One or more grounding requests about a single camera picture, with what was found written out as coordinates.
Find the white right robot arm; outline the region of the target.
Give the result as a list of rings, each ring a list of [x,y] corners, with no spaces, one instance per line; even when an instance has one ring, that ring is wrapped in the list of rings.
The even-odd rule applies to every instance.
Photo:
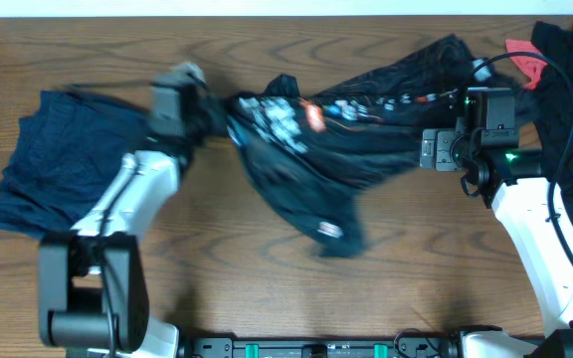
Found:
[[[499,328],[463,328],[457,357],[573,357],[573,226],[557,185],[540,169],[541,150],[521,148],[515,128],[453,128],[422,133],[420,165],[461,171],[467,196],[482,198],[509,234],[534,289],[544,338],[530,343]]]

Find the black printed cycling jersey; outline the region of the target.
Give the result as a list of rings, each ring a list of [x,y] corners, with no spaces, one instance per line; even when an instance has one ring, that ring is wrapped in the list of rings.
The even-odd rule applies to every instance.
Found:
[[[280,75],[226,99],[227,129],[268,205],[321,256],[351,258],[366,248],[358,195],[418,167],[423,131],[455,125],[461,85],[514,90],[518,117],[529,113],[516,80],[450,35],[314,96]]]

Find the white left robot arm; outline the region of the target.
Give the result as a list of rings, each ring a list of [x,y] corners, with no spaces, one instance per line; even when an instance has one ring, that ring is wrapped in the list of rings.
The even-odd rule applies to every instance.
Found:
[[[157,80],[148,128],[93,208],[38,252],[39,335],[75,357],[187,357],[180,329],[151,315],[139,244],[179,192],[218,106],[204,81]]]

